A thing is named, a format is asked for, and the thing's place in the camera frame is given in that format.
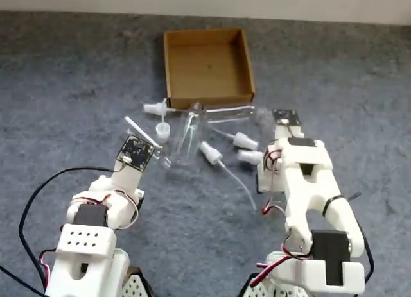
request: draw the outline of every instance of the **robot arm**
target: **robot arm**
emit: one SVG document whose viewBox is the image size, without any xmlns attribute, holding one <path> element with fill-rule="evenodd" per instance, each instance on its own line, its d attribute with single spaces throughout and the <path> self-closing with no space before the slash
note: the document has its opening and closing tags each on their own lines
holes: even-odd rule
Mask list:
<svg viewBox="0 0 411 297">
<path fill-rule="evenodd" d="M 154 151 L 147 141 L 129 135 L 112 176 L 99 177 L 87 191 L 73 196 L 56 248 L 46 289 L 48 296 L 123 295 L 130 259 L 125 251 L 116 248 L 114 230 L 128 228 L 137 219 L 144 196 L 137 187 Z M 132 276 L 134 280 L 143 279 L 139 274 Z M 144 285 L 140 290 L 144 291 L 140 296 L 151 296 Z"/>
<path fill-rule="evenodd" d="M 361 294 L 365 290 L 364 267 L 351 258 L 363 253 L 364 239 L 338 188 L 324 143 L 304 137 L 297 112 L 274 110 L 274 117 L 276 138 L 258 165 L 258 189 L 284 192 L 285 229 L 301 253 L 292 257 L 285 252 L 271 253 L 266 259 L 267 277 L 260 282 L 260 273 L 250 281 L 250 288 L 263 285 L 271 294 L 270 289 L 294 285 L 309 292 Z M 334 230 L 310 230 L 306 219 L 310 209 L 321 212 Z"/>
</svg>

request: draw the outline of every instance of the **cardboard box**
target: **cardboard box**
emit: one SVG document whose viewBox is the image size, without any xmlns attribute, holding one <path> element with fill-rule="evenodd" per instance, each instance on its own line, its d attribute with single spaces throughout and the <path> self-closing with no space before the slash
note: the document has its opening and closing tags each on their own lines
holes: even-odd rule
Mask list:
<svg viewBox="0 0 411 297">
<path fill-rule="evenodd" d="M 254 79 L 239 28 L 164 33 L 167 95 L 172 108 L 250 103 Z"/>
</svg>

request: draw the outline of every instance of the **white spray nozzle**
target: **white spray nozzle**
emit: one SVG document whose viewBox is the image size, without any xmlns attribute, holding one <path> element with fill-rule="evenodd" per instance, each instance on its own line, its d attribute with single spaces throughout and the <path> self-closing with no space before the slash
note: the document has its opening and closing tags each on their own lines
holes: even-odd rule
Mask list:
<svg viewBox="0 0 411 297">
<path fill-rule="evenodd" d="M 155 127 L 155 132 L 157 134 L 157 141 L 162 143 L 167 142 L 168 138 L 170 137 L 170 130 L 171 127 L 166 122 L 158 123 Z"/>
<path fill-rule="evenodd" d="M 146 113 L 155 114 L 158 116 L 166 115 L 167 104 L 166 103 L 145 103 L 143 105 L 143 111 Z"/>
<path fill-rule="evenodd" d="M 233 144 L 239 148 L 250 149 L 255 151 L 258 149 L 258 142 L 251 139 L 248 135 L 242 132 L 236 133 L 234 136 Z"/>
<path fill-rule="evenodd" d="M 212 165 L 217 164 L 221 160 L 221 158 L 223 158 L 223 155 L 221 155 L 221 153 L 217 149 L 213 148 L 206 141 L 201 142 L 200 151 Z"/>
<path fill-rule="evenodd" d="M 241 149 L 237 153 L 237 159 L 252 165 L 258 165 L 261 162 L 261 159 L 263 159 L 263 153 L 260 151 L 245 151 Z"/>
</svg>

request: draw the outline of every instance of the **circuit board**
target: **circuit board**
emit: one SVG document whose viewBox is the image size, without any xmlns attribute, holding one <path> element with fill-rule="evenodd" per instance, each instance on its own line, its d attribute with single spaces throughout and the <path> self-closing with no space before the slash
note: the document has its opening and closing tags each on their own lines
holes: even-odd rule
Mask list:
<svg viewBox="0 0 411 297">
<path fill-rule="evenodd" d="M 149 163 L 155 147 L 147 141 L 137 138 L 134 135 L 129 135 L 123 147 L 118 153 L 117 160 L 124 162 L 126 165 L 143 172 Z"/>
<path fill-rule="evenodd" d="M 274 109 L 272 116 L 276 124 L 282 124 L 284 120 L 288 120 L 290 126 L 300 126 L 301 122 L 296 110 L 280 110 Z"/>
</svg>

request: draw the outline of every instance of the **gray carpet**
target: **gray carpet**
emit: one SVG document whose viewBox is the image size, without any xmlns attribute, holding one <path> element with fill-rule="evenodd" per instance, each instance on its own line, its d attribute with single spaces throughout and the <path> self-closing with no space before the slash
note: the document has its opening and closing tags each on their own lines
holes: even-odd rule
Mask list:
<svg viewBox="0 0 411 297">
<path fill-rule="evenodd" d="M 166 93 L 162 32 L 207 26 L 245 28 L 255 104 L 297 109 L 306 135 L 326 143 L 341 191 L 362 193 L 352 206 L 376 261 L 364 296 L 409 296 L 411 28 L 404 27 L 0 13 L 0 262 L 40 288 L 17 236 L 28 196 L 65 167 L 112 167 L 125 115 L 153 133 L 158 120 L 141 105 Z M 245 125 L 235 127 L 254 131 Z M 254 171 L 235 161 L 229 142 L 207 137 L 254 190 Z M 182 176 L 150 163 L 141 217 L 118 233 L 118 246 L 160 297 L 236 296 L 254 264 L 279 249 L 284 220 L 252 215 L 232 180 L 200 156 L 196 167 Z M 26 225 L 35 253 L 55 246 L 71 196 L 97 176 L 66 174 L 39 196 Z M 256 195 L 259 205 L 264 200 Z M 33 296 L 4 275 L 0 292 Z"/>
</svg>

